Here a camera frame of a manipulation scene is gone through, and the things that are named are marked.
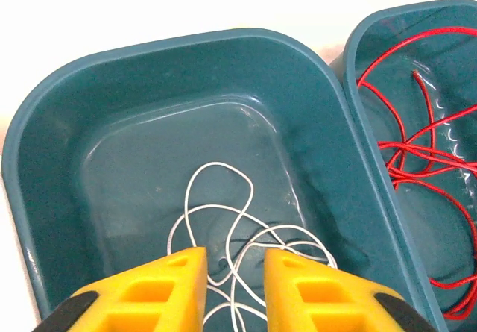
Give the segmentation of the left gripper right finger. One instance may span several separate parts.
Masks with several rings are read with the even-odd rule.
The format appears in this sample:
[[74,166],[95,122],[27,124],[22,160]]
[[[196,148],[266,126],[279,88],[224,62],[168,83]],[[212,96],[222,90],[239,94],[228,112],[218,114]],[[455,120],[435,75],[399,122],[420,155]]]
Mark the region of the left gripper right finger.
[[279,249],[265,252],[269,331],[434,331],[389,287]]

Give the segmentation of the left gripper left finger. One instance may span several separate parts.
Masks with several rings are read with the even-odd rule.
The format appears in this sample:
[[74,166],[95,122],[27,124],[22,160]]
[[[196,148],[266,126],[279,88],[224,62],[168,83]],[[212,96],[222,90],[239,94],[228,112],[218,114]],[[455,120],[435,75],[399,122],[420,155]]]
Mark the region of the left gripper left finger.
[[187,248],[80,288],[36,331],[201,331],[204,247]]

